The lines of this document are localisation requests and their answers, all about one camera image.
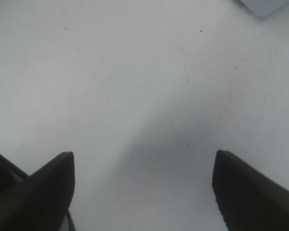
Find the gray object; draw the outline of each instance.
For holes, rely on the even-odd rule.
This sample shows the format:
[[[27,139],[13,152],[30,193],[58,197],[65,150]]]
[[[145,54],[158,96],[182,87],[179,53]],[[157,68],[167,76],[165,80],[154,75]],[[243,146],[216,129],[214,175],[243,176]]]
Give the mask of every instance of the gray object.
[[[259,17],[265,17],[289,2],[289,0],[241,0],[241,1]]]

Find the black plastic part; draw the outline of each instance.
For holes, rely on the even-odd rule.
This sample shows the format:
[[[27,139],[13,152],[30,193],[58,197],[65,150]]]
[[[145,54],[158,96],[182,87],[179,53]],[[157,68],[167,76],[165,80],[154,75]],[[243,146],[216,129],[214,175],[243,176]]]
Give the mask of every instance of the black plastic part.
[[[217,152],[212,186],[229,231],[289,231],[289,191],[234,154]]]
[[[0,231],[58,231],[65,216],[75,231],[65,212],[75,187],[73,153],[59,154],[30,177],[2,155],[0,163],[24,179],[0,194]]]

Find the white floor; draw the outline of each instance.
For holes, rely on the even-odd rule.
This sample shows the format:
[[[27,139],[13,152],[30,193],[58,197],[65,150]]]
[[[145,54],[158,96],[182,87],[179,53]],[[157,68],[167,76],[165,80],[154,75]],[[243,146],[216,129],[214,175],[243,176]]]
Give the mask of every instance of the white floor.
[[[226,231],[218,149],[289,189],[289,5],[0,0],[0,153],[74,151],[79,231]]]

